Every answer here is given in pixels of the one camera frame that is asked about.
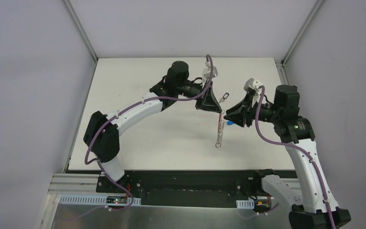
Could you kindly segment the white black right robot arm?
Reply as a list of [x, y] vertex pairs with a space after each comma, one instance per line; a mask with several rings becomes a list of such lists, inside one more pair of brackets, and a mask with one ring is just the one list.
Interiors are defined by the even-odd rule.
[[351, 221], [350, 212], [340, 208], [323, 173], [317, 153], [315, 134], [308, 119], [299, 114], [300, 94], [296, 86], [279, 85], [272, 103], [265, 99], [265, 87], [257, 83], [244, 87], [244, 99], [226, 111], [225, 120], [240, 127], [255, 125], [261, 135], [260, 122], [271, 123], [295, 168], [301, 194], [287, 187], [272, 170], [261, 170], [252, 181], [252, 191], [268, 193], [288, 212], [293, 229], [340, 229]]

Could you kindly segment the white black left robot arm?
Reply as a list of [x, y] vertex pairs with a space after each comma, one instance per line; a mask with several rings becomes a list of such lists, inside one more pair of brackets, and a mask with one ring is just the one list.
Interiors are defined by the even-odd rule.
[[120, 151], [120, 136], [143, 119], [162, 112], [177, 101], [195, 101], [195, 109], [206, 112], [222, 113], [213, 93], [213, 79], [218, 75], [210, 55], [206, 56], [206, 68], [199, 77], [200, 83], [190, 81], [189, 65], [184, 61], [175, 61], [167, 74], [149, 91], [132, 105], [120, 111], [103, 114], [100, 111], [90, 117], [83, 141], [88, 146], [85, 164], [97, 162], [102, 173], [108, 178], [108, 187], [115, 193], [126, 188], [122, 168], [117, 155]]

